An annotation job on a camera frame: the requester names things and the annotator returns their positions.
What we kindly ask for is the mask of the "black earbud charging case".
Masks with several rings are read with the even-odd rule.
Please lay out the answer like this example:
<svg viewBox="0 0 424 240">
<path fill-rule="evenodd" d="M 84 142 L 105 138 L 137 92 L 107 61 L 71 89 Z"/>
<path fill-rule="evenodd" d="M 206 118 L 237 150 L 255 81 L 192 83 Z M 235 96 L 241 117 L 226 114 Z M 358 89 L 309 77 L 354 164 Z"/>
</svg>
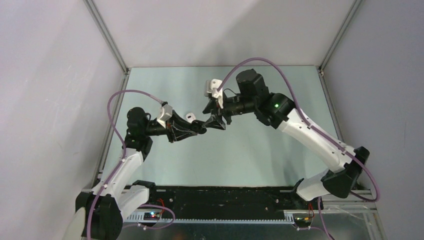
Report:
<svg viewBox="0 0 424 240">
<path fill-rule="evenodd" d="M 190 124 L 190 130 L 200 135 L 207 132 L 207 129 L 204 127 L 204 122 L 200 120 L 193 120 Z"/>
</svg>

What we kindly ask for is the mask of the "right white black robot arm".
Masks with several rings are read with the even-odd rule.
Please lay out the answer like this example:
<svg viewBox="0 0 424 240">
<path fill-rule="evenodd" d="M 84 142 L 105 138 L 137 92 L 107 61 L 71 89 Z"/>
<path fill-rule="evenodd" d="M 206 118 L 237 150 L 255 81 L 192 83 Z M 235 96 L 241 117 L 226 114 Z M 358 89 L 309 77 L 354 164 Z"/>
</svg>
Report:
<svg viewBox="0 0 424 240">
<path fill-rule="evenodd" d="M 270 92 L 264 78 L 254 69 L 236 76 L 239 93 L 227 97 L 222 80 L 210 79 L 205 83 L 209 102 L 203 110 L 210 114 L 204 126 L 225 130 L 233 116 L 254 113 L 265 126 L 288 134 L 317 155 L 327 170 L 310 178 L 299 180 L 291 194 L 291 204 L 304 209 L 311 200 L 334 195 L 345 199 L 351 193 L 362 173 L 370 152 L 363 146 L 354 148 L 329 135 L 311 120 L 295 102 L 282 93 Z"/>
</svg>

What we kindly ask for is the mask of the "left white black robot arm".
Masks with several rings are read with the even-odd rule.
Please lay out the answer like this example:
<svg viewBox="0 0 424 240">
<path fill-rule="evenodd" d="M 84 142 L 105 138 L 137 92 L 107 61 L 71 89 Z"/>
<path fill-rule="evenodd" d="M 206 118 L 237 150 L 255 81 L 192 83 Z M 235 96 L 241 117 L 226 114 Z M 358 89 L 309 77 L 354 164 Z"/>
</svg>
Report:
<svg viewBox="0 0 424 240">
<path fill-rule="evenodd" d="M 133 184 L 124 191 L 130 177 L 146 160 L 153 145 L 153 136 L 166 136 L 170 143 L 206 133 L 206 123 L 180 117 L 165 104 L 157 118 L 141 107 L 127 112 L 127 129 L 122 157 L 112 171 L 90 191 L 82 191 L 75 200 L 76 213 L 85 224 L 81 236 L 87 239 L 115 240 L 124 221 L 140 206 L 153 208 L 158 194 L 145 185 Z"/>
</svg>

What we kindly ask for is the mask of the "white earbud charging case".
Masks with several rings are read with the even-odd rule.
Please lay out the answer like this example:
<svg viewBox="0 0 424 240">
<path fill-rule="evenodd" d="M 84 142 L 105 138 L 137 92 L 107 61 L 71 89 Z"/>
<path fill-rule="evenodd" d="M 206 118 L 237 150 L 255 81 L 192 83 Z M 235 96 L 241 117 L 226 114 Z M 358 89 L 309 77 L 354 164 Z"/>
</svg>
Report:
<svg viewBox="0 0 424 240">
<path fill-rule="evenodd" d="M 185 117 L 186 117 L 186 120 L 190 123 L 196 120 L 196 116 L 192 112 L 189 112 L 188 114 L 186 114 Z"/>
</svg>

